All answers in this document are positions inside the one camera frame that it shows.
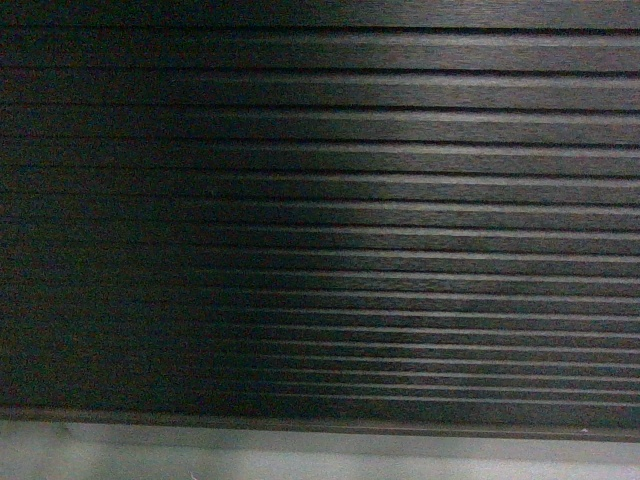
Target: light gray surface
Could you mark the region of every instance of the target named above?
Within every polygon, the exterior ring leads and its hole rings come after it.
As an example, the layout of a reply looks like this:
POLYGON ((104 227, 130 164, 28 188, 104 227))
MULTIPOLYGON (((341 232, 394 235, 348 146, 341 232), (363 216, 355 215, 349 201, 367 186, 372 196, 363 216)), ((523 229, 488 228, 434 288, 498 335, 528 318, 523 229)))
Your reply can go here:
POLYGON ((2 480, 191 478, 640 479, 640 445, 0 422, 2 480))

